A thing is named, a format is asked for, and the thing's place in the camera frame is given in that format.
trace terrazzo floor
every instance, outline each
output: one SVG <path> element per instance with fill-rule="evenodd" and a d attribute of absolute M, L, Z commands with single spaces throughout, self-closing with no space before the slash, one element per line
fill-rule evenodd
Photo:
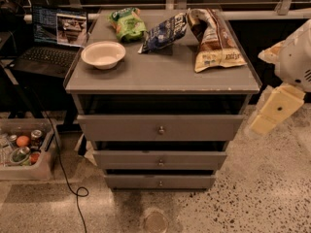
<path fill-rule="evenodd" d="M 70 186 L 89 192 L 78 199 L 87 232 L 310 233 L 311 104 L 260 138 L 247 131 L 253 110 L 206 191 L 112 192 L 91 158 L 77 155 L 81 134 L 60 134 Z M 58 159 L 48 182 L 0 181 L 0 232 L 85 232 Z"/>

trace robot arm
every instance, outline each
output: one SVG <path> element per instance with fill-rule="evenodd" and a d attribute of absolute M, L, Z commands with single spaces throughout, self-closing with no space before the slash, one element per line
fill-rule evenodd
<path fill-rule="evenodd" d="M 311 91 L 311 19 L 285 41 L 259 54 L 259 58 L 275 65 L 275 75 L 283 83 L 268 87 L 257 104 L 250 128 L 264 135 L 290 117 L 304 104 L 305 92 Z"/>

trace blue snack bag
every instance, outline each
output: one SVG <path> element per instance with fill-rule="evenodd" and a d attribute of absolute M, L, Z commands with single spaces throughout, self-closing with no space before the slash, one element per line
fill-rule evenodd
<path fill-rule="evenodd" d="M 163 49 L 184 37 L 186 30 L 187 14 L 177 14 L 148 31 L 145 42 L 138 50 L 138 53 Z"/>

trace green snack bag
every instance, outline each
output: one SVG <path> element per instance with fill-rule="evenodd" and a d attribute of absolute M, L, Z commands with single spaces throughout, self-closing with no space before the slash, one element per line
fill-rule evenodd
<path fill-rule="evenodd" d="M 140 10 L 137 8 L 125 8 L 108 16 L 108 20 L 116 29 L 119 41 L 132 42 L 143 38 L 147 29 L 139 14 Z"/>

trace ceramic bowl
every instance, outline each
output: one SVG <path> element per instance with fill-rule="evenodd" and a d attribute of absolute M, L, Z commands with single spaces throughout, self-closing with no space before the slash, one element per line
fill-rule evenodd
<path fill-rule="evenodd" d="M 98 69 L 111 69 L 125 57 L 125 48 L 116 42 L 97 42 L 86 46 L 82 60 Z"/>

